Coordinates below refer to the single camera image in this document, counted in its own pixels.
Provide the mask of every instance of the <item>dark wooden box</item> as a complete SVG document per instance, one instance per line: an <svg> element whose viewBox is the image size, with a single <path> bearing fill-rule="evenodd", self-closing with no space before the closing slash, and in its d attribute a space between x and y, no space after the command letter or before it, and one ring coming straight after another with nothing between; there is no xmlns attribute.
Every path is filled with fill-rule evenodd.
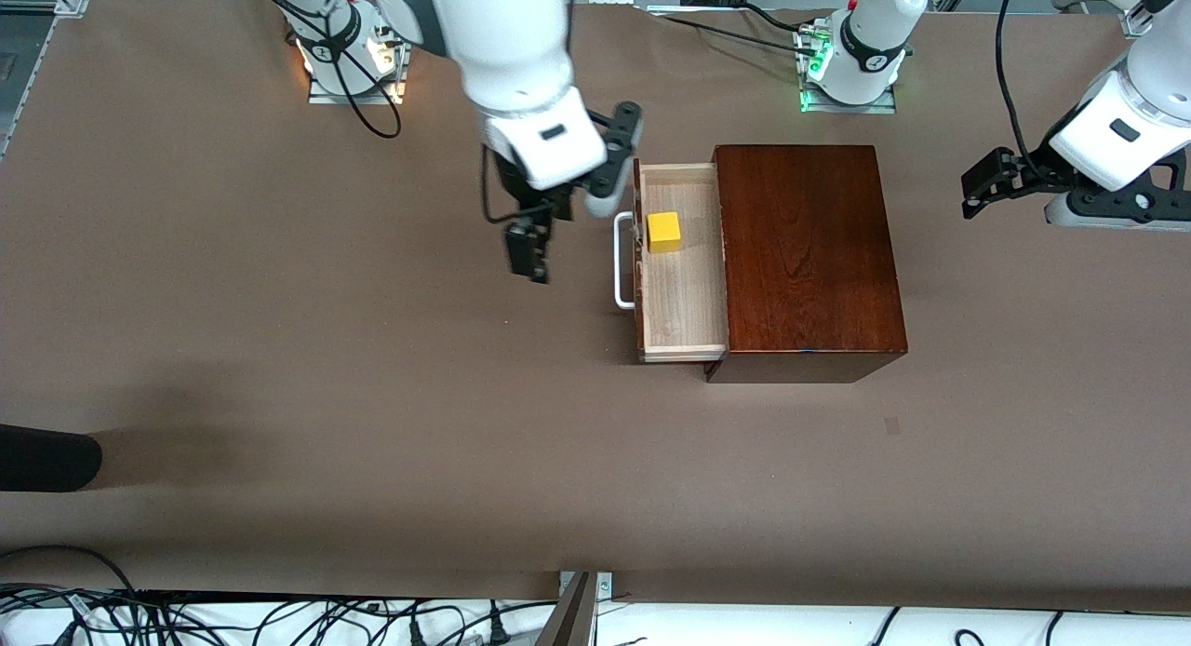
<svg viewBox="0 0 1191 646"><path fill-rule="evenodd" d="M853 383L906 353L873 147L722 145L636 168L637 348L712 383ZM678 211L682 248L644 247Z"/></svg>

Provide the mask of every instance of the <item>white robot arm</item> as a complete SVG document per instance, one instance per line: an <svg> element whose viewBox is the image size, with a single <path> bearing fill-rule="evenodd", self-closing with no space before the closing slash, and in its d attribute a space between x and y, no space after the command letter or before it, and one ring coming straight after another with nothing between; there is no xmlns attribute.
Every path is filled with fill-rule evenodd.
<svg viewBox="0 0 1191 646"><path fill-rule="evenodd" d="M548 282L554 218L570 218L570 193L599 218L616 212L641 137L641 108L588 111L574 85L566 0L272 0L294 27L311 73L348 94L387 70L397 36L460 66L501 185L519 210L491 223L504 235L513 273ZM600 133L596 125L604 128Z"/></svg>
<svg viewBox="0 0 1191 646"><path fill-rule="evenodd" d="M1149 31L1103 70L1079 104L1017 157L999 147L964 175L964 217L991 201L1058 193L1065 226L1191 231L1191 0L1141 0ZM1170 180L1158 184L1152 167Z"/></svg>
<svg viewBox="0 0 1191 646"><path fill-rule="evenodd" d="M829 98L859 106L897 81L905 43L929 0L858 0L828 19L830 49L807 79Z"/></svg>

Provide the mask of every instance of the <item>wooden drawer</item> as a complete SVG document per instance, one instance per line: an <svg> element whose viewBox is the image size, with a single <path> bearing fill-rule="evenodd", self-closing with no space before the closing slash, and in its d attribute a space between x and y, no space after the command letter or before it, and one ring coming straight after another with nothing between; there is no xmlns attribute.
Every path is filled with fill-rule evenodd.
<svg viewBox="0 0 1191 646"><path fill-rule="evenodd" d="M715 163L651 163L634 169L632 246L637 349L644 362L716 362L728 353L728 299ZM654 255L644 219L678 211L682 248Z"/></svg>
<svg viewBox="0 0 1191 646"><path fill-rule="evenodd" d="M713 383L852 383L906 353L872 147L718 147L711 163L635 166L634 287L643 362ZM646 216L682 247L650 254Z"/></svg>

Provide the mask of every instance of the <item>metal bracket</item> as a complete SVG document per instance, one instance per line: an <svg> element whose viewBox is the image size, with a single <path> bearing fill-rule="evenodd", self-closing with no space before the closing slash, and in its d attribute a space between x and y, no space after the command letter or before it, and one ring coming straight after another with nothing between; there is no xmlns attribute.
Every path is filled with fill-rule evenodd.
<svg viewBox="0 0 1191 646"><path fill-rule="evenodd" d="M1030 193L1059 193L1046 209L1048 223L1064 226L1148 228L1191 231L1191 192L1184 190L1186 150L1179 150L1151 169L1166 169L1170 181L1154 182L1152 172L1137 176L1120 191L1106 191L1075 172L1054 149L1039 147L1030 154L1040 178L1029 163L1008 147L997 147L962 176L964 217L975 218L992 201L1018 199Z"/></svg>
<svg viewBox="0 0 1191 646"><path fill-rule="evenodd" d="M567 591L567 585L570 584L570 579L575 578L579 572L559 572L559 596L562 596ZM597 602L607 602L612 598L612 572L597 572L596 573Z"/></svg>
<svg viewBox="0 0 1191 646"><path fill-rule="evenodd" d="M563 572L562 597L550 611L550 619L537 636L535 646L590 646L596 626L596 604L599 602L600 580L597 572ZM609 580L609 592L612 583Z"/></svg>
<svg viewBox="0 0 1191 646"><path fill-rule="evenodd" d="M401 43L399 46L393 49L393 64L395 66L392 74L387 74L380 79L380 82L370 91L353 95L356 104L388 104L388 99L393 100L393 104L400 104L405 100L405 86L410 76L410 55L413 52L413 46L411 44ZM310 79L310 94L307 95L307 103L310 104L339 104L339 106L347 106L348 98L345 95L336 94L329 92L326 87L316 81L314 77Z"/></svg>
<svg viewBox="0 0 1191 646"><path fill-rule="evenodd" d="M1140 36L1149 31L1149 26L1153 26L1153 23L1154 15L1140 4L1133 6L1128 13L1121 14L1121 30L1124 32L1124 38L1127 39L1140 38Z"/></svg>

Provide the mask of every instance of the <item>white metal handle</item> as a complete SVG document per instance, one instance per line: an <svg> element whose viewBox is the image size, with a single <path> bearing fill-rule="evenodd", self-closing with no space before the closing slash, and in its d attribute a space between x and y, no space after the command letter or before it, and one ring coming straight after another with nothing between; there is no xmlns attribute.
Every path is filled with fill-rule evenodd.
<svg viewBox="0 0 1191 646"><path fill-rule="evenodd" d="M637 308L636 303L625 302L621 294L621 223L625 220L632 220L632 211L622 211L612 218L612 297L617 306L631 311Z"/></svg>

